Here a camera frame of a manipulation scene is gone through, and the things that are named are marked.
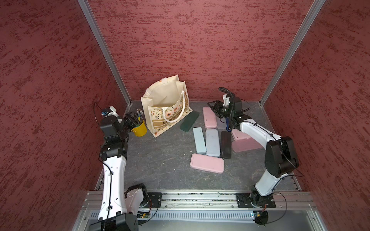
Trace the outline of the pink pencil case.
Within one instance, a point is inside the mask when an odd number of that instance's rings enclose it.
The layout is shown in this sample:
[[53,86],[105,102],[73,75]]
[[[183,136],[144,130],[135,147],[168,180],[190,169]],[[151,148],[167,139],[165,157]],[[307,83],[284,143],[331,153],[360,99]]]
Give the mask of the pink pencil case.
[[203,118],[206,129],[217,128],[217,117],[210,107],[203,107]]
[[233,129],[232,132],[232,137],[234,139],[234,141],[239,141],[239,140],[246,140],[246,139],[250,139],[251,136],[246,134],[246,133],[243,133],[237,129]]
[[231,147],[236,153],[263,148],[262,145],[253,138],[233,141]]
[[192,154],[190,166],[193,169],[221,174],[224,172],[225,164],[221,158]]

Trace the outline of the white pencil case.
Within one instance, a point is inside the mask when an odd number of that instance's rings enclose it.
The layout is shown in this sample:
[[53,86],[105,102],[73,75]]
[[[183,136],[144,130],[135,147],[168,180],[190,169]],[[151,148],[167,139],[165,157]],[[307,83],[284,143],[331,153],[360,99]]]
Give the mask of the white pencil case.
[[220,157],[219,133],[216,129],[206,130],[206,155]]

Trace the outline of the dark green pencil case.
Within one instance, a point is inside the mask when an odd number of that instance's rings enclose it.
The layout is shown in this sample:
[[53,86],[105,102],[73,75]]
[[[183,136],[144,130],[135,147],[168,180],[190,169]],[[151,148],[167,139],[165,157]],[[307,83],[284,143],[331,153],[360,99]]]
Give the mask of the dark green pencil case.
[[189,113],[185,117],[184,122],[181,124],[180,130],[184,132],[189,132],[192,126],[194,125],[194,123],[196,122],[196,120],[198,119],[198,117],[199,117],[199,112],[197,111],[192,111],[191,113]]

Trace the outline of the printed canvas tote bag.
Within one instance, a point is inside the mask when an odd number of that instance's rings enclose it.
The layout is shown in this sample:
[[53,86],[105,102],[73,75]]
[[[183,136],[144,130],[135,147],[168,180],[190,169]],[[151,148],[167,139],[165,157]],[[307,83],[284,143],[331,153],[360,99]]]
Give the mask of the printed canvas tote bag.
[[189,105],[187,86],[175,75],[153,83],[141,97],[145,124],[157,138],[193,110]]

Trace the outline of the black pencil case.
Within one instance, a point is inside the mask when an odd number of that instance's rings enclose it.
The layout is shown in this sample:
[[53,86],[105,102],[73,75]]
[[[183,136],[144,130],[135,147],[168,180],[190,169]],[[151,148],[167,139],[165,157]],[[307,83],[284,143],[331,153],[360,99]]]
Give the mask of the black pencil case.
[[220,157],[222,159],[231,159],[232,157],[232,141],[231,133],[227,131],[221,132],[220,142]]

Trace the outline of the light mint pencil case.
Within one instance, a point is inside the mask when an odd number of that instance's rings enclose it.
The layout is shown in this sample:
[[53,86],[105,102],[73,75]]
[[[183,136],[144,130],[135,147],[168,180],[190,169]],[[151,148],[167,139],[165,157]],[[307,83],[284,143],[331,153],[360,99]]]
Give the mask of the light mint pencil case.
[[205,139],[203,136],[203,131],[201,127],[193,128],[193,134],[196,145],[197,154],[205,155],[207,152]]

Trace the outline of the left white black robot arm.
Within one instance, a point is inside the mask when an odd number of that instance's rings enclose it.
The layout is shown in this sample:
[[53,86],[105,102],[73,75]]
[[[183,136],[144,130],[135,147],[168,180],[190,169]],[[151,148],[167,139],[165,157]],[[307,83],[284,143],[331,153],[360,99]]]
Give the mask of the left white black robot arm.
[[142,183],[124,189],[124,173],[127,164],[130,131],[138,125],[138,119],[127,114],[119,116],[114,111],[102,112],[100,128],[105,142],[99,160],[104,168],[103,199],[98,221],[90,231],[137,231],[137,214],[140,207],[150,202],[146,186]]

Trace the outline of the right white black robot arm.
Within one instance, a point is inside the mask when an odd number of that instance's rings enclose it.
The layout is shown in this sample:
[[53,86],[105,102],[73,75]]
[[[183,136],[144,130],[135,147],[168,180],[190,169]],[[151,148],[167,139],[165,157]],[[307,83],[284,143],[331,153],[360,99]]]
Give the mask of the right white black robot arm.
[[225,118],[227,127],[251,136],[265,149],[265,172],[251,188],[249,202],[255,208],[265,206],[272,199],[280,181],[299,167],[294,142],[290,137],[274,134],[244,113],[242,102],[234,94],[225,94],[223,101],[207,103],[215,115]]

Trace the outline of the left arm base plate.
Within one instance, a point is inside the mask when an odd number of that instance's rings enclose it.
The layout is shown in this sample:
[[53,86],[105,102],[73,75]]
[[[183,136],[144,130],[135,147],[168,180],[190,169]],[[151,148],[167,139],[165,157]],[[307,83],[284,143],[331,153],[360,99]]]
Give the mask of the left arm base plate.
[[140,208],[160,208],[162,202],[162,193],[149,192],[144,194],[144,199]]

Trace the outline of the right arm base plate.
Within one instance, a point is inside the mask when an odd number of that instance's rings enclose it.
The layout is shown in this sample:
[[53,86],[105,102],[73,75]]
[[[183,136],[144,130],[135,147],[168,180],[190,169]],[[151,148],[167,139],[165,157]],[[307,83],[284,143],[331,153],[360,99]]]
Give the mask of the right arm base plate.
[[238,208],[276,208],[273,194],[260,196],[257,192],[236,193]]

